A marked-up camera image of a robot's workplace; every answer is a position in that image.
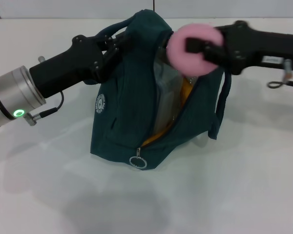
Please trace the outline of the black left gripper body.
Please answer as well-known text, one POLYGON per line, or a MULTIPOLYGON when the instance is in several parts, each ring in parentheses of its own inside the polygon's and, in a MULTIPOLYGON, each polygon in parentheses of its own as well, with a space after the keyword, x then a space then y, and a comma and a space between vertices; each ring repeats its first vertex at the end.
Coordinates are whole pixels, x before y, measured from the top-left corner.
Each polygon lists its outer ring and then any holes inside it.
POLYGON ((108 49, 108 36, 77 35, 71 47, 29 69, 32 80, 44 98, 49 98, 79 82, 94 84, 108 79, 103 51, 108 49))

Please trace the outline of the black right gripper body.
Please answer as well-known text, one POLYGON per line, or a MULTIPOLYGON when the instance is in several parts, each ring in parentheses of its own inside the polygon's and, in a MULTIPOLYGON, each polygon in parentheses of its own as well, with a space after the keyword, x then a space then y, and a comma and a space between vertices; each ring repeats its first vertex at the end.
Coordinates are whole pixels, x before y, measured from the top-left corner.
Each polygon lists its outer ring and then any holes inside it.
POLYGON ((224 38, 225 55, 220 65, 233 75, 252 66, 283 69, 286 59, 292 61, 293 70, 293 35, 257 31, 242 20, 217 29, 224 38))

